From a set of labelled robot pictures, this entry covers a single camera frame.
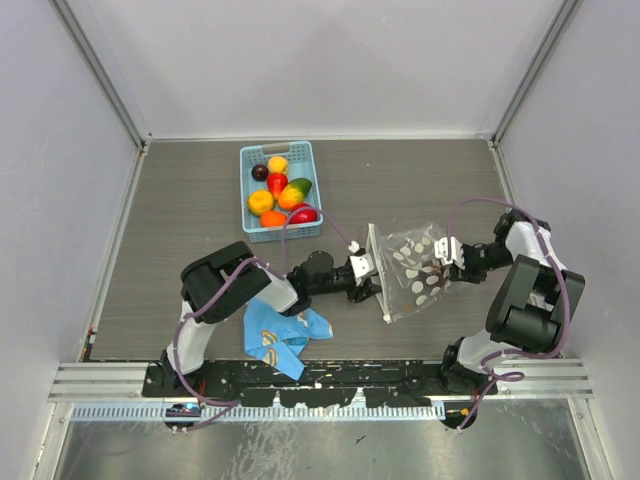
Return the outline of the clear polka dot zip bag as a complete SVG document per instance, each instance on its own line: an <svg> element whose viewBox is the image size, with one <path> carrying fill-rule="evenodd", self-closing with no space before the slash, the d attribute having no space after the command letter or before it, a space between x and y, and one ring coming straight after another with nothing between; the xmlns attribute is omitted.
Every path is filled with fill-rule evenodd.
<svg viewBox="0 0 640 480"><path fill-rule="evenodd" d="M368 225L366 250L377 267L374 283L382 287L382 292L376 299L385 323L415 315L454 290L445 267L447 280L443 288L428 288L419 278L423 265L438 265L434 243L444 236L444 230L434 223L391 234L381 232L372 223Z"/></svg>

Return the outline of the red fake apple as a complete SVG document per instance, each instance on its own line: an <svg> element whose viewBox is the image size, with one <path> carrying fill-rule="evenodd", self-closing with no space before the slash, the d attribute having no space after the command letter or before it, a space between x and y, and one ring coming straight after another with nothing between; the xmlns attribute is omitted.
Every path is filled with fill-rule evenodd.
<svg viewBox="0 0 640 480"><path fill-rule="evenodd" d="M318 213L306 203L299 203L291 210L289 224L305 224L318 220Z"/></svg>

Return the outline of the bright orange fake ball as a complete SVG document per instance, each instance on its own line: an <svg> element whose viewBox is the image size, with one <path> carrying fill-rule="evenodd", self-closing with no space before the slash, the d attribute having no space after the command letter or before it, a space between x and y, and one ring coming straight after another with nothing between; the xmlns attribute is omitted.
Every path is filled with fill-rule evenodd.
<svg viewBox="0 0 640 480"><path fill-rule="evenodd" d="M262 228L282 227L286 221L287 215L275 210L268 210L260 216L260 226Z"/></svg>

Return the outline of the orange fake fruit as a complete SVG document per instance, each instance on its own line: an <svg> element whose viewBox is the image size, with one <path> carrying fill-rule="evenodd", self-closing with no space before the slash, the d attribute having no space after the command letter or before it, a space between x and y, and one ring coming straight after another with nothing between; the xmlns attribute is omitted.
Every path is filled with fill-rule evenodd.
<svg viewBox="0 0 640 480"><path fill-rule="evenodd" d="M290 211L295 205L303 203L311 187L312 182L307 178L291 180L278 198L279 208Z"/></svg>

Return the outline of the yellow fake lemon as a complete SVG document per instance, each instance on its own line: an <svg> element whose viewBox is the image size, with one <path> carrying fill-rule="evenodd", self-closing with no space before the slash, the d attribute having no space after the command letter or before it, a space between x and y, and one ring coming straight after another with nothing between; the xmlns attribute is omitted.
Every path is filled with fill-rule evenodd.
<svg viewBox="0 0 640 480"><path fill-rule="evenodd" d="M274 209L275 199L268 190L257 190L247 198L248 211L257 217Z"/></svg>

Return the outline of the red fake strawberry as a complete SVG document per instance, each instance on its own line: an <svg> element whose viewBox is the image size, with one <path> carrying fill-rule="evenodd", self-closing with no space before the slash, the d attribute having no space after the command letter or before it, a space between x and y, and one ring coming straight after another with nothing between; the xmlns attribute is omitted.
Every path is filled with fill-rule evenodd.
<svg viewBox="0 0 640 480"><path fill-rule="evenodd" d="M266 179L268 191L277 201L282 191L288 185L288 177L283 173L270 173Z"/></svg>

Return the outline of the small orange fake tangerine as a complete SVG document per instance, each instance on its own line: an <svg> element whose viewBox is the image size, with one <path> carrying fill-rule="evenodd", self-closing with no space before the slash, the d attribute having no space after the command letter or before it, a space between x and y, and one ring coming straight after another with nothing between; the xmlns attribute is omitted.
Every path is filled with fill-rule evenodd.
<svg viewBox="0 0 640 480"><path fill-rule="evenodd" d="M289 162L284 156L274 155L269 158L267 167L270 173L286 175L288 173Z"/></svg>

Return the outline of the dark purple fake plum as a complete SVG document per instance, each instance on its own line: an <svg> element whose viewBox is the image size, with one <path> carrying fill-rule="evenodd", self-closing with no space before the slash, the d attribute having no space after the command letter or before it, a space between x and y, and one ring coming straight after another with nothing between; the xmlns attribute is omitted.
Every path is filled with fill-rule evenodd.
<svg viewBox="0 0 640 480"><path fill-rule="evenodd" d="M264 164L256 164L251 169L251 177L258 182L265 182L269 173L269 168Z"/></svg>

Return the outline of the dark red fake fruit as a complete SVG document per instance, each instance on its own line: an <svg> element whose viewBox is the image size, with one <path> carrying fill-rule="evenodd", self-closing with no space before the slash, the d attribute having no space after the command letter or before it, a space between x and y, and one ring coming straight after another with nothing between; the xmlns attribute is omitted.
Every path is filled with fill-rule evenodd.
<svg viewBox="0 0 640 480"><path fill-rule="evenodd" d="M443 288L446 283L445 270L440 265L425 264L419 270L419 278L428 288Z"/></svg>

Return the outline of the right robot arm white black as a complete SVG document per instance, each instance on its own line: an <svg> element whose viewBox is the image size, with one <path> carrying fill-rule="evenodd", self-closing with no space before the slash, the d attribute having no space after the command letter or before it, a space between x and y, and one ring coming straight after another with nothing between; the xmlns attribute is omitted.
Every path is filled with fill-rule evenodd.
<svg viewBox="0 0 640 480"><path fill-rule="evenodd" d="M446 348L438 370L444 390L481 389L506 360L559 355L586 281L559 261L547 223L511 209L499 218L493 242L464 244L449 234L434 253L451 282L479 284L490 272L509 269L484 329Z"/></svg>

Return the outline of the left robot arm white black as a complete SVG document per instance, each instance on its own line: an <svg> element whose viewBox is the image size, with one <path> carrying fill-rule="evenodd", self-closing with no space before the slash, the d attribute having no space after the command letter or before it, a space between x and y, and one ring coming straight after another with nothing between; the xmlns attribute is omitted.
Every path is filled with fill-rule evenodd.
<svg viewBox="0 0 640 480"><path fill-rule="evenodd" d="M188 265L181 274L181 317L161 357L165 385L178 396L197 390L216 326L238 310L245 312L246 352L299 379L299 353L309 340L332 335L329 323L312 311L313 298L343 293L360 303L382 291L373 257L357 243L348 250L341 266L315 251L280 274L239 241Z"/></svg>

